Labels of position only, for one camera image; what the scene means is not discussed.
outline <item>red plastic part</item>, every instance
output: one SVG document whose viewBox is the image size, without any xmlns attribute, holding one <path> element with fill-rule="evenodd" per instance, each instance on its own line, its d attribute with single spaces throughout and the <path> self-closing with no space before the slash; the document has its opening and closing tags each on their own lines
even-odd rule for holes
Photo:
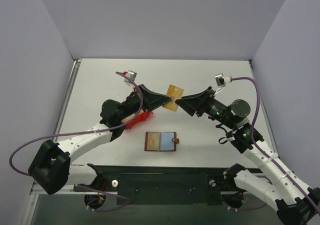
<svg viewBox="0 0 320 225">
<path fill-rule="evenodd" d="M 143 112 L 143 113 L 139 114 L 133 121 L 129 122 L 126 125 L 125 130 L 132 129 L 132 127 L 134 125 L 145 121 L 151 114 L 154 114 L 154 113 L 152 111 L 150 111 L 150 112 Z"/>
</svg>

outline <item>white wall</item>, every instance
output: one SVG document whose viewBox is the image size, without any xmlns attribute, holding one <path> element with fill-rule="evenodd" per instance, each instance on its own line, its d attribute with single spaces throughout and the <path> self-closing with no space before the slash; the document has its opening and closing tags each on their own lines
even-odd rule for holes
<svg viewBox="0 0 320 225">
<path fill-rule="evenodd" d="M 252 59 L 285 0 L 42 0 L 74 58 Z"/>
<path fill-rule="evenodd" d="M 320 0 L 286 0 L 252 66 L 281 159 L 319 187 Z"/>
<path fill-rule="evenodd" d="M 9 167 L 12 151 L 51 134 L 73 61 L 41 0 L 0 0 L 0 224 L 20 224 L 32 179 Z M 26 171 L 39 144 L 14 163 Z"/>
</svg>

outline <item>white table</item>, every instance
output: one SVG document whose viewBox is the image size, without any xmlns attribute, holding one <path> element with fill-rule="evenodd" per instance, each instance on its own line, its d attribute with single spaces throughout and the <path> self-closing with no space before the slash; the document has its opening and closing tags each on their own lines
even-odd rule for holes
<svg viewBox="0 0 320 225">
<path fill-rule="evenodd" d="M 60 133 L 84 131 L 100 121 L 103 102 L 113 99 L 123 102 L 132 91 L 116 71 L 137 72 L 136 83 L 151 91 L 166 94 L 170 84 L 184 89 L 184 96 L 217 88 L 215 75 L 252 77 L 247 61 L 210 60 L 142 60 L 142 59 L 82 59 L 65 111 Z M 249 81 L 235 81 L 216 96 L 225 105 L 243 99 L 251 106 L 252 119 L 256 92 Z M 230 143 L 221 145 L 224 136 L 215 128 L 216 121 L 189 116 L 181 108 L 173 112 L 162 107 L 145 122 L 126 130 L 115 141 L 103 144 L 75 160 L 74 164 L 92 163 L 114 166 L 208 167 L 228 168 L 239 163 L 247 168 L 256 166 L 242 156 Z M 262 110 L 255 128 L 272 147 Z M 144 151 L 146 132 L 177 132 L 180 144 L 175 152 Z"/>
</svg>

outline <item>white knob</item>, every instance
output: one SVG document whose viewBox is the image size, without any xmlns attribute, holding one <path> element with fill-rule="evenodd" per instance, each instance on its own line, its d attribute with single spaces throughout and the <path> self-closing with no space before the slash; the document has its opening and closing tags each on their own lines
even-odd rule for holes
<svg viewBox="0 0 320 225">
<path fill-rule="evenodd" d="M 117 180 L 113 180 L 113 181 L 111 182 L 111 185 L 112 185 L 112 187 L 116 188 L 116 187 L 118 187 L 119 182 L 118 182 Z"/>
</svg>

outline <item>screw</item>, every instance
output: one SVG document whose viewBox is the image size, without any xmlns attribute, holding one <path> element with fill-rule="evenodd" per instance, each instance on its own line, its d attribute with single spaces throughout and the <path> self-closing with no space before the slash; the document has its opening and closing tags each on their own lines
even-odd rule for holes
<svg viewBox="0 0 320 225">
<path fill-rule="evenodd" d="M 210 185 L 211 187 L 215 187 L 217 184 L 216 184 L 216 181 L 215 181 L 215 180 L 211 179 L 211 180 L 209 181 L 209 185 Z"/>
</svg>

